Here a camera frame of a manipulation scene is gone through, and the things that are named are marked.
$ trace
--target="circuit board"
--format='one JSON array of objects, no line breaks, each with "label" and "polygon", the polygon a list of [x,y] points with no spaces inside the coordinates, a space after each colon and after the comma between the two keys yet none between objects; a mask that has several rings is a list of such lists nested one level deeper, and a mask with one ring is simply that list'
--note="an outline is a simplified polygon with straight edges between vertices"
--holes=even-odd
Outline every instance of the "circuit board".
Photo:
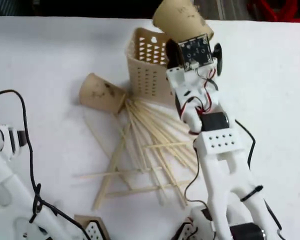
[{"label": "circuit board", "polygon": [[202,67],[213,63],[207,34],[178,43],[183,57],[184,71],[192,70],[191,65]]}]

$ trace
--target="black cable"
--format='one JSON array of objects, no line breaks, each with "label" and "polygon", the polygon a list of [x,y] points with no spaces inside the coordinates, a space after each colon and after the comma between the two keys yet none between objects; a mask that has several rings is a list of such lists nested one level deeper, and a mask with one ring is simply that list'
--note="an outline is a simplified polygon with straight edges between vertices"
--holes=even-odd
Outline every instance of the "black cable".
[{"label": "black cable", "polygon": [[195,153],[196,153],[196,160],[197,160],[197,172],[196,172],[196,175],[195,175],[194,179],[188,184],[188,186],[186,186],[186,188],[184,190],[184,198],[188,202],[191,202],[191,203],[201,203],[206,207],[206,209],[208,209],[208,205],[204,201],[202,201],[202,200],[190,200],[189,198],[187,198],[187,190],[194,183],[194,181],[198,178],[199,172],[200,172],[200,164],[199,164],[199,158],[198,158],[197,150],[195,148],[194,148],[194,150],[195,150]]},{"label": "black cable", "polygon": [[59,210],[58,208],[56,208],[55,206],[51,205],[50,203],[46,202],[45,200],[43,200],[41,198],[40,193],[38,191],[38,188],[40,188],[41,185],[40,185],[40,183],[38,185],[36,185],[35,177],[34,177],[34,154],[33,154],[33,148],[32,148],[32,145],[31,145],[31,142],[30,142],[30,137],[29,137],[28,121],[27,121],[27,113],[26,113],[26,104],[25,104],[25,101],[24,101],[23,97],[21,96],[21,94],[19,92],[17,92],[16,90],[7,89],[7,90],[0,91],[0,95],[7,94],[7,93],[16,94],[18,96],[18,98],[20,99],[20,102],[21,102],[21,105],[22,105],[24,133],[25,133],[25,138],[26,138],[26,141],[28,143],[28,148],[29,148],[30,180],[31,180],[31,185],[32,185],[33,191],[35,193],[35,198],[37,198],[37,201],[40,205],[48,207],[51,211],[53,211],[53,213],[59,214],[64,219],[66,219],[67,221],[69,221],[73,225],[77,226],[80,230],[82,230],[85,237],[88,240],[91,240],[91,238],[87,234],[86,230],[81,226],[80,223],[78,223],[77,221],[75,221],[74,219],[69,217],[67,214],[65,214],[64,212],[62,212],[61,210]]},{"label": "black cable", "polygon": [[[251,148],[250,148],[250,152],[249,152],[249,156],[248,156],[248,160],[247,160],[247,164],[249,166],[249,169],[250,168],[250,165],[251,165],[251,158],[252,158],[252,154],[254,152],[254,149],[255,149],[255,145],[256,145],[256,139],[254,138],[254,136],[251,134],[251,132],[245,127],[243,126],[237,119],[235,119],[235,122],[250,136],[250,138],[252,139],[252,145],[251,145]],[[264,203],[265,203],[265,206],[266,206],[266,209],[268,210],[269,214],[271,215],[271,217],[273,218],[275,224],[277,225],[278,227],[278,236],[282,239],[282,240],[285,240],[285,238],[280,234],[281,230],[282,230],[282,226],[279,222],[279,220],[277,219],[276,215],[274,214],[274,212],[272,211],[272,209],[270,208],[270,206],[268,205],[268,203],[266,202],[266,200],[264,200]]]},{"label": "black cable", "polygon": [[252,154],[254,153],[254,149],[255,149],[255,145],[256,145],[256,139],[255,137],[251,134],[251,132],[249,132],[248,129],[246,129],[245,126],[243,126],[237,119],[235,119],[235,122],[236,124],[238,124],[249,136],[250,138],[252,139],[252,145],[251,145],[251,148],[250,148],[250,152],[249,152],[249,156],[248,156],[248,160],[247,160],[247,163],[248,163],[248,166],[249,166],[249,169],[251,169],[251,158],[252,158]]}]

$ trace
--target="paper cup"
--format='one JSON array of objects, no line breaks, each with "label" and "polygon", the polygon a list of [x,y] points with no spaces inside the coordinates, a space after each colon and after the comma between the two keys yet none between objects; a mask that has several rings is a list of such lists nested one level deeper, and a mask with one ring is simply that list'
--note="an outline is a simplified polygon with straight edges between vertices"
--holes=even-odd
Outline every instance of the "paper cup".
[{"label": "paper cup", "polygon": [[117,114],[126,100],[126,91],[90,73],[83,82],[79,100],[82,105]]},{"label": "paper cup", "polygon": [[190,0],[163,0],[152,18],[153,25],[161,29],[176,43],[214,31],[198,13]]}]

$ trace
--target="plastic basket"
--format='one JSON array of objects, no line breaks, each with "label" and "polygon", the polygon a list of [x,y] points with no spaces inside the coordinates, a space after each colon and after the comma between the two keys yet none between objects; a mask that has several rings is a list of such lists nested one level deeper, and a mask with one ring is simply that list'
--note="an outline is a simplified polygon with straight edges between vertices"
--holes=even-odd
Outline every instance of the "plastic basket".
[{"label": "plastic basket", "polygon": [[133,95],[173,106],[174,98],[166,77],[168,39],[164,33],[137,28],[127,46],[126,58]]}]

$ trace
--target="bamboo stick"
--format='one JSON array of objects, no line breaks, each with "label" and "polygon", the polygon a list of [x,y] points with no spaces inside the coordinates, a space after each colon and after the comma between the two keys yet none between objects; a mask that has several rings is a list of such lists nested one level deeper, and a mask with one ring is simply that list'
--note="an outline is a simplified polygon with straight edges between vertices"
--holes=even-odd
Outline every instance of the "bamboo stick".
[{"label": "bamboo stick", "polygon": [[156,156],[156,159],[159,161],[159,163],[165,170],[170,182],[173,183],[173,185],[176,187],[181,206],[184,208],[186,205],[188,205],[188,203],[185,200],[184,193],[181,191],[180,186],[178,185],[178,183],[173,175],[173,171],[171,170],[170,165],[165,161],[165,158],[159,148],[154,149],[153,152],[154,152],[154,155]]},{"label": "bamboo stick", "polygon": [[[131,123],[128,123],[125,127],[124,127],[124,134],[127,134],[127,132],[130,130],[130,127],[131,127]],[[109,166],[108,166],[108,172],[113,172],[117,166],[117,162],[118,162],[118,159],[124,149],[124,146],[125,146],[125,139],[123,137],[121,137],[121,141],[120,143],[116,146],[113,154],[112,154],[112,157],[111,157],[111,160],[110,160],[110,163],[109,163]],[[104,196],[106,195],[106,190],[110,184],[110,181],[112,179],[112,176],[105,176],[102,180],[102,184],[101,184],[101,187],[100,187],[100,190],[94,200],[94,203],[93,203],[93,209],[98,209],[100,207],[100,204],[104,198]]]},{"label": "bamboo stick", "polygon": [[[163,136],[162,133],[154,127],[154,124],[151,123],[149,119],[146,119],[144,115],[138,113],[134,106],[130,105],[130,107],[132,107],[132,113],[136,116],[136,118],[145,126],[145,128],[150,133],[152,133],[152,135],[155,136],[156,139],[158,139],[163,144],[169,143],[167,138]],[[187,165],[187,163],[178,155],[178,153],[172,147],[167,147],[167,150],[180,162],[182,166],[185,167]]]},{"label": "bamboo stick", "polygon": [[[85,121],[86,126],[88,127],[88,129],[90,130],[90,132],[92,133],[92,135],[94,136],[94,139],[96,140],[96,142],[99,144],[100,148],[102,149],[102,151],[104,152],[104,154],[107,156],[107,158],[110,160],[111,159],[111,154],[107,151],[107,149],[105,148],[105,146],[103,145],[102,141],[100,140],[98,134],[96,131],[93,130],[93,128],[91,127],[86,115],[83,113],[83,119]],[[116,166],[115,171],[120,172],[119,168]],[[121,178],[121,180],[126,184],[126,186],[128,187],[128,189],[132,189],[128,179],[124,176],[124,175],[119,175],[119,177]]]},{"label": "bamboo stick", "polygon": [[124,137],[124,140],[125,140],[125,147],[127,149],[127,152],[131,158],[131,161],[132,161],[132,165],[136,168],[136,169],[141,169],[141,171],[143,172],[143,168],[140,164],[140,161],[137,160],[137,157],[136,155],[134,154],[135,152],[131,149],[131,146],[128,144],[128,139],[127,137],[125,136],[124,132],[122,131],[122,127],[119,123],[119,119],[118,119],[118,116],[115,115],[115,114],[112,114],[113,118],[114,118],[114,121],[115,121],[115,125],[116,125],[116,129],[119,131],[119,133],[121,134],[122,137]]},{"label": "bamboo stick", "polygon": [[132,126],[132,132],[134,134],[136,145],[138,147],[138,150],[139,150],[139,153],[140,153],[140,156],[141,156],[141,159],[142,159],[143,167],[146,169],[147,168],[146,158],[145,158],[143,149],[142,149],[140,141],[139,141],[139,136],[138,136],[138,133],[137,133],[137,130],[136,130],[135,123],[132,120],[133,116],[132,116],[131,109],[130,109],[128,101],[125,101],[125,108],[127,109],[127,112],[128,112],[128,117],[129,117],[129,120],[130,120],[131,126]]},{"label": "bamboo stick", "polygon": [[[172,142],[176,142],[178,139],[175,138],[174,136],[172,136],[171,133],[167,132],[165,130],[165,128],[159,123],[157,122],[153,116],[148,115],[147,113],[143,113],[139,114],[140,118],[143,119],[143,121],[141,120],[142,123],[146,123],[148,125],[148,127],[151,129],[152,128],[152,134],[160,141],[160,142],[169,142],[171,141],[171,139],[173,139]],[[194,174],[197,173],[197,169],[192,166],[189,165],[189,163],[187,161],[185,161],[185,159],[188,159],[188,155],[187,154],[182,154],[183,157],[181,157],[182,153],[179,150],[179,147],[176,148],[172,148],[172,147],[167,147],[167,150],[184,166],[184,167],[188,167]]]},{"label": "bamboo stick", "polygon": [[[140,135],[143,136],[143,138],[146,138],[145,133],[143,131],[140,131]],[[167,178],[169,179],[170,183],[173,184],[174,186],[176,186],[176,190],[177,193],[179,193],[180,199],[181,199],[181,204],[183,207],[185,207],[185,205],[187,204],[187,202],[184,199],[184,195],[180,190],[180,187],[177,185],[177,181],[173,176],[173,173],[170,169],[170,166],[166,163],[165,159],[161,156],[158,155],[158,153],[154,150],[154,149],[150,149],[152,153],[154,153],[155,157],[157,158],[157,160],[159,161],[159,164],[161,165],[161,167],[164,169],[165,174],[167,176]]]},{"label": "bamboo stick", "polygon": [[[161,131],[161,133],[169,140],[172,142],[177,142],[179,141],[179,139],[177,139],[177,137],[173,136],[170,132],[168,132],[164,126],[162,126],[162,124],[160,122],[158,122],[155,118],[152,119],[154,124],[156,126],[159,126],[158,129],[159,131]],[[197,156],[193,151],[190,151],[188,148],[181,148],[180,146],[176,146],[175,147],[175,151],[178,151],[179,153],[181,153],[181,155],[183,155],[183,159],[188,159],[194,166],[197,165]]]},{"label": "bamboo stick", "polygon": [[144,145],[144,149],[157,149],[165,147],[174,147],[174,146],[184,146],[192,144],[192,141],[181,141],[181,142],[171,142],[171,143],[162,143],[162,144],[153,144],[153,145]]},{"label": "bamboo stick", "polygon": [[[152,170],[162,170],[161,166],[155,166],[154,168],[146,168],[143,169],[145,173],[150,172]],[[112,172],[98,172],[98,173],[92,173],[92,174],[87,174],[87,175],[79,175],[79,176],[73,176],[74,178],[79,178],[79,179],[94,179],[97,177],[104,177],[104,176],[116,176],[116,175],[133,175],[133,174],[138,174],[142,173],[141,169],[133,169],[133,170],[120,170],[120,171],[112,171]]]},{"label": "bamboo stick", "polygon": [[[135,123],[135,126],[136,126],[137,129],[139,129],[141,139],[146,143],[146,142],[147,142],[147,137],[146,137],[146,135],[144,134],[143,130],[141,129],[141,127],[140,127],[137,123]],[[147,154],[146,154],[145,156],[146,156],[146,158],[147,158],[147,160],[148,160],[148,162],[149,162],[149,164],[150,164],[150,167],[153,169],[154,166],[153,166],[151,160],[149,159],[149,156],[148,156]],[[164,189],[164,187],[163,187],[163,185],[162,185],[162,183],[161,183],[161,181],[160,181],[160,179],[159,179],[159,177],[158,177],[158,175],[157,175],[157,172],[156,172],[155,170],[153,170],[153,174],[154,174],[154,177],[155,177],[155,179],[157,180],[159,186],[160,186],[161,189],[162,189],[162,193],[163,193],[164,197],[165,197],[166,199],[168,199],[167,194],[166,194],[166,192],[165,192],[165,189]]]},{"label": "bamboo stick", "polygon": [[147,103],[145,103],[142,100],[135,101],[135,104],[139,105],[143,109],[148,109],[149,111],[152,112],[152,114],[157,115],[161,119],[164,119],[164,120],[169,119],[169,120],[171,120],[173,123],[175,123],[177,126],[179,126],[179,127],[176,127],[176,128],[178,128],[179,131],[182,131],[180,128],[183,128],[184,129],[183,133],[187,133],[188,132],[187,125],[185,125],[184,123],[182,123],[180,120],[175,119],[170,114],[162,112],[162,111],[160,111],[160,110],[158,110],[158,109],[156,109],[156,108],[154,108],[152,106],[149,106]]},{"label": "bamboo stick", "polygon": [[[157,109],[155,109],[155,108],[151,108],[151,107],[149,107],[149,106],[147,106],[145,103],[141,103],[140,104],[140,102],[137,102],[136,103],[138,106],[140,106],[141,108],[143,108],[146,112],[148,112],[149,114],[150,114],[150,116],[152,116],[152,118],[154,117],[154,116],[156,116],[157,118],[160,118],[160,119],[162,119],[163,121],[167,121],[167,118],[166,117],[164,117],[165,115],[167,115],[166,113],[164,113],[164,112],[161,112],[161,111],[159,111],[159,110],[157,110]],[[184,132],[184,131],[182,131],[179,127],[177,127],[175,124],[173,124],[174,122],[169,122],[169,126],[170,127],[172,127],[174,130],[177,130],[178,132],[180,132],[180,133],[182,133],[182,134],[184,134],[184,135],[186,135],[188,138],[190,138],[191,139],[191,135],[189,135],[188,134],[188,132]],[[186,149],[187,149],[187,152],[188,152],[188,154],[190,154],[190,155],[192,155],[194,158],[196,158],[197,156],[196,156],[196,154],[192,151],[192,149],[191,148],[189,148],[189,146],[187,145],[186,146]]]},{"label": "bamboo stick", "polygon": [[[178,181],[177,184],[178,186],[186,185],[189,184],[191,180],[186,180],[186,181]],[[173,184],[165,184],[163,185],[164,188],[172,188],[174,187]],[[152,191],[159,190],[161,187],[160,186],[146,186],[142,188],[137,188],[129,191],[117,191],[117,192],[110,192],[105,195],[106,198],[116,198],[116,197],[122,197],[122,196],[127,196],[131,194],[139,194],[139,193],[148,193]]]}]

